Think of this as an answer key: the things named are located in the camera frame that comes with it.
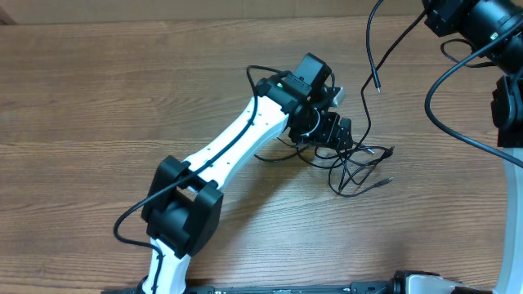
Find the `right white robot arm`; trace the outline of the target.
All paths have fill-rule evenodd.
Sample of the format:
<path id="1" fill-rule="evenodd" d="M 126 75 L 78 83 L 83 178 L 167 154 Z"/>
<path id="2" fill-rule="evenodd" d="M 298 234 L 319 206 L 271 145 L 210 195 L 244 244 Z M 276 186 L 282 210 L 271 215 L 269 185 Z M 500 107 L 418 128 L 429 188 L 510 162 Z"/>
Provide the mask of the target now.
<path id="1" fill-rule="evenodd" d="M 522 291 L 522 8 L 512 1 L 425 1 L 425 24 L 436 35 L 461 34 L 472 53 L 431 86 L 424 109 L 444 133 L 503 160 L 507 178 L 507 219 L 503 260 L 495 293 Z M 498 145 L 493 148 L 452 130 L 431 111 L 431 98 L 444 80 L 477 57 L 503 71 L 490 103 Z"/>

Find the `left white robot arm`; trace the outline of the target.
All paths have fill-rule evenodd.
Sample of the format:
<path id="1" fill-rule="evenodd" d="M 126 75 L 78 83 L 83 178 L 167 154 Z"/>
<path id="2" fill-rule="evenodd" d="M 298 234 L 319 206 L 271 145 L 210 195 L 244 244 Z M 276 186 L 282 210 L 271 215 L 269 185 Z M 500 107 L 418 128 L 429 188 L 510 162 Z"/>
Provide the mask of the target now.
<path id="1" fill-rule="evenodd" d="M 216 231 L 223 189 L 281 133 L 298 145 L 352 147 L 350 119 L 333 112 L 345 97 L 342 87 L 326 83 L 333 79 L 327 64 L 308 53 L 294 71 L 274 70 L 256 83 L 241 115 L 206 147 L 159 164 L 141 213 L 153 255 L 139 293 L 185 291 L 191 257 Z"/>

